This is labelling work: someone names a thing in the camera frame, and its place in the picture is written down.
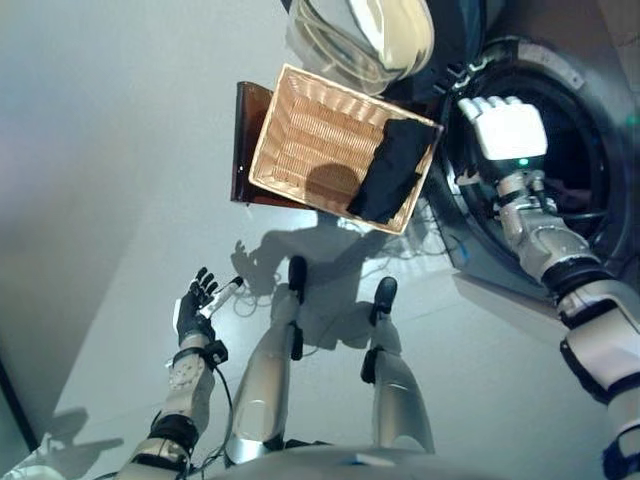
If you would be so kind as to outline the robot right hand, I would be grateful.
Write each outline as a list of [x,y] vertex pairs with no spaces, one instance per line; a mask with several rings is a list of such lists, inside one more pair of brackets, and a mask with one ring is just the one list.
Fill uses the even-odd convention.
[[489,161],[540,157],[548,139],[541,114],[515,96],[462,98],[457,106],[470,123],[480,151]]

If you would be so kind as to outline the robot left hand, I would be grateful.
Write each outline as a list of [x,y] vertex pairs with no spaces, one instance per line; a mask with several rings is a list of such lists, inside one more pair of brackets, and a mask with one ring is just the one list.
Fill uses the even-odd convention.
[[189,283],[186,293],[174,305],[172,322],[179,344],[182,345],[192,336],[203,337],[204,345],[213,343],[213,315],[243,284],[244,279],[236,276],[220,287],[212,272],[206,267],[200,268]]

